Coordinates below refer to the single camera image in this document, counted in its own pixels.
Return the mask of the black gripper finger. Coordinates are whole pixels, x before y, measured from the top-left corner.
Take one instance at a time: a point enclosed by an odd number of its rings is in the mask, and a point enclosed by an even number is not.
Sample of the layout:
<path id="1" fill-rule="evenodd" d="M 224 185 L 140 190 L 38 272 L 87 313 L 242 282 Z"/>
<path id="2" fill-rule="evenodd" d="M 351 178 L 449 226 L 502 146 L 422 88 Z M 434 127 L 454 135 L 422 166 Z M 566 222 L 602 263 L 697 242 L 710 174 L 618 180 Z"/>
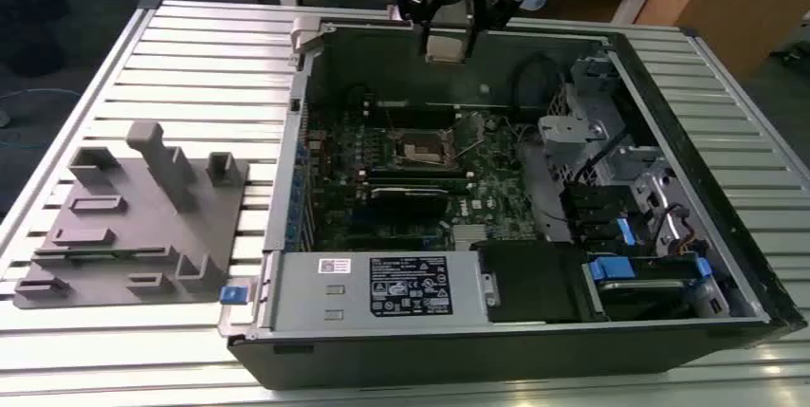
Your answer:
<path id="1" fill-rule="evenodd" d="M 466 0 L 466 40 L 465 56 L 471 57 L 479 34 L 487 30 L 501 30 L 505 26 L 499 4 L 487 0 Z"/>
<path id="2" fill-rule="evenodd" d="M 427 43 L 433 19 L 441 8 L 441 0 L 411 0 L 410 16 L 415 32 L 418 34 L 418 53 L 427 54 Z"/>

